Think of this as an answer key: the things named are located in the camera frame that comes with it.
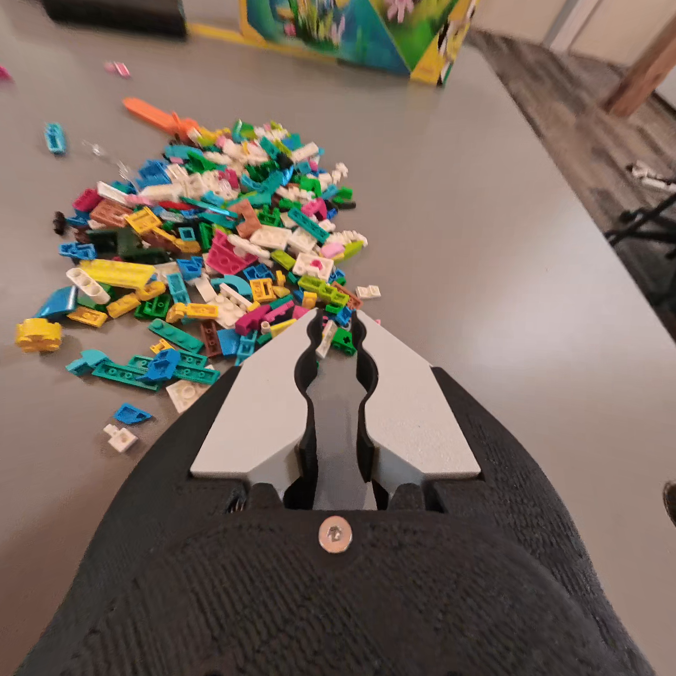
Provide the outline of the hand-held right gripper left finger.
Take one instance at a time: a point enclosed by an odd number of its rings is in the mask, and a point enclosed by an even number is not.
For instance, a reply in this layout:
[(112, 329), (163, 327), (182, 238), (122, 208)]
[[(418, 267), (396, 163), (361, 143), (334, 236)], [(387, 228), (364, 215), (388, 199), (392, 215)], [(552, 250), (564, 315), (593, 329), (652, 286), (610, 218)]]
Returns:
[(288, 508), (312, 508), (318, 482), (314, 406), (320, 312), (311, 309), (239, 367), (190, 473), (269, 484)]

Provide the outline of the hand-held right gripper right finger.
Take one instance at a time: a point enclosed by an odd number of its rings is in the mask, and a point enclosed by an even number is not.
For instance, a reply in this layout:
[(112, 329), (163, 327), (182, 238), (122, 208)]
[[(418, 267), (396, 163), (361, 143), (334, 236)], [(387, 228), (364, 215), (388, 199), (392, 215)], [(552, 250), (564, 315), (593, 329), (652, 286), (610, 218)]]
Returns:
[(357, 462), (377, 508), (398, 488), (473, 480), (481, 469), (430, 363), (363, 310), (353, 317)]

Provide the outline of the pile of coloured toy bricks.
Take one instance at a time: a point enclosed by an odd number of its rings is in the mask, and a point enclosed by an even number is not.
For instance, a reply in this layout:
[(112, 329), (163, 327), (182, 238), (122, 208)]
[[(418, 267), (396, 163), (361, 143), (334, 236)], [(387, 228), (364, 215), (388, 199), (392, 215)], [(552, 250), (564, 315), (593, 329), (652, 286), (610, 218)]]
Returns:
[(96, 391), (77, 378), (152, 395), (177, 417), (221, 375), (309, 309), (349, 337), (350, 312), (378, 287), (344, 288), (340, 269), (368, 246), (335, 218), (355, 206), (277, 124), (201, 129), (170, 141), (136, 176), (90, 183), (48, 235), (29, 216), (43, 194), (1, 189), (1, 328), (40, 367), (1, 355), (1, 452), (51, 451), (93, 436)]

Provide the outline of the grey desk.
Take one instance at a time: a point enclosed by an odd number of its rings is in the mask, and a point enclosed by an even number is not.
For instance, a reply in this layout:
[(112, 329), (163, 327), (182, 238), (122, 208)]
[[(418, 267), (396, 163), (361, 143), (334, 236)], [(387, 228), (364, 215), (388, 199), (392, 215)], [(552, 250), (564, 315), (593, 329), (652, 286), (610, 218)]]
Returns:
[[(122, 62), (126, 80), (106, 72)], [(376, 284), (371, 317), (442, 367), (528, 450), (567, 505), (605, 593), (659, 675), (675, 674), (675, 345), (511, 97), (474, 48), (447, 87), (194, 38), (54, 24), (1, 2), (1, 188), (37, 228), (90, 183), (156, 156), (139, 97), (209, 129), (268, 120), (344, 162), (369, 246), (343, 269)], [(65, 132), (49, 153), (47, 123)], [(129, 473), (176, 419), (154, 396), (96, 391), (94, 434), (1, 452), (1, 674), (51, 621)]]

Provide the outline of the black office chair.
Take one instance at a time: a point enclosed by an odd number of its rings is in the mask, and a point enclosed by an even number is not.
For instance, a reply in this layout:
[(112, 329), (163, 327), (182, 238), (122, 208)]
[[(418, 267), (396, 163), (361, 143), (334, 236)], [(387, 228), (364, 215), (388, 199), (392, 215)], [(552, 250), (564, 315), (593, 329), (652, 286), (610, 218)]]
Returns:
[[(619, 227), (605, 232), (604, 237), (612, 248), (627, 240), (665, 245), (668, 247), (666, 260), (675, 263), (675, 217), (667, 214), (670, 211), (675, 211), (675, 193), (671, 193), (655, 207), (625, 210), (619, 216)], [(672, 271), (666, 287), (648, 292), (646, 300), (674, 340), (675, 271)]]

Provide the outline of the orange brick separator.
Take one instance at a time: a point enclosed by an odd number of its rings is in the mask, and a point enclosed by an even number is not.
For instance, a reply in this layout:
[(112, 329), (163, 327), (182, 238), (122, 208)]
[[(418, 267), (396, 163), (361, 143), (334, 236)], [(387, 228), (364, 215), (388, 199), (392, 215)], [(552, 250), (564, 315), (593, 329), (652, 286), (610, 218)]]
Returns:
[(190, 140), (190, 135), (200, 130), (200, 124), (197, 121), (182, 118), (175, 112), (162, 111), (142, 99), (126, 97), (122, 103), (126, 111), (134, 117), (171, 137), (178, 136), (179, 140)]

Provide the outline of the white power strip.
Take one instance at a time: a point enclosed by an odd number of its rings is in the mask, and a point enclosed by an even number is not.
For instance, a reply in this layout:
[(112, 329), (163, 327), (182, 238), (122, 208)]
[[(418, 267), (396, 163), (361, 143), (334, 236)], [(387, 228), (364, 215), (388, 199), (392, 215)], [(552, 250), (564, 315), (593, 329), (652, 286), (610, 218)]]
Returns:
[(675, 193), (675, 177), (665, 176), (655, 172), (644, 162), (636, 161), (626, 166), (630, 175), (647, 188), (661, 190), (666, 193)]

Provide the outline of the yellow toy brick box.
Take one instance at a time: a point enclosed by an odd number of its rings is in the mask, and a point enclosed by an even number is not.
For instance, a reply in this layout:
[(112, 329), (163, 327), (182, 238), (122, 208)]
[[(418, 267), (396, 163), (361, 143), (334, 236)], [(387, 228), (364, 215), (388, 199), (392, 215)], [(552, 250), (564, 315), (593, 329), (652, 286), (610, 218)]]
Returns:
[(443, 87), (477, 1), (239, 1), (245, 37)]

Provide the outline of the white door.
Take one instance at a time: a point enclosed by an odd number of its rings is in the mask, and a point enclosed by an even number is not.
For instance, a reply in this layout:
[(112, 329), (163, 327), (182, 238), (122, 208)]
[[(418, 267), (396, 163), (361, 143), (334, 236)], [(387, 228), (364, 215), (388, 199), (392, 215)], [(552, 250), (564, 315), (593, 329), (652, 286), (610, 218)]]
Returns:
[(633, 65), (674, 15), (674, 1), (601, 1), (570, 52), (603, 62)]
[(478, 1), (471, 28), (542, 43), (566, 1)]

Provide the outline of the wooden post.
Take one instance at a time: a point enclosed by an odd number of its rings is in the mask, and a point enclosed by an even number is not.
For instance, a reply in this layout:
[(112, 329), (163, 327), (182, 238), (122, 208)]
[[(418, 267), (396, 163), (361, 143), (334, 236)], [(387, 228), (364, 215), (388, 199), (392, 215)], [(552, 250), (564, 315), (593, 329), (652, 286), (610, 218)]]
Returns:
[(602, 108), (605, 113), (626, 118), (652, 95), (675, 67), (675, 17), (630, 67)]

